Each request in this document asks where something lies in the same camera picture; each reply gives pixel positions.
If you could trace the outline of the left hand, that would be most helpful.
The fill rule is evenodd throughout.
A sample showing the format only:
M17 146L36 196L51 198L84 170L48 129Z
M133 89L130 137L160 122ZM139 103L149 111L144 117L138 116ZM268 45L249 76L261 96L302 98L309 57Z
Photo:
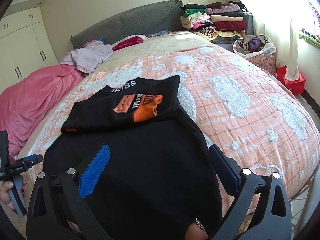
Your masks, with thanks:
M27 185L27 181L26 180L22 180L22 187L20 188L20 192L22 197L25 197L25 190L26 190L26 186ZM12 201L10 200L10 196L8 194L9 190L11 190L14 187L14 183L12 181L3 181L1 183L1 192L0 192L0 198L1 198L1 202L7 206L10 210L12 210L13 212L16 212L14 205L12 203Z

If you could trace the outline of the right hand thumb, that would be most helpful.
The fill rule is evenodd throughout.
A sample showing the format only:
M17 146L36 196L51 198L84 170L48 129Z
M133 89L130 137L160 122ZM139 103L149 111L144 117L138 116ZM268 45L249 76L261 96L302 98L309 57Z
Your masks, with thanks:
M206 240L207 238L208 235L206 234L202 223L198 219L195 219L195 222L187 229L185 240Z

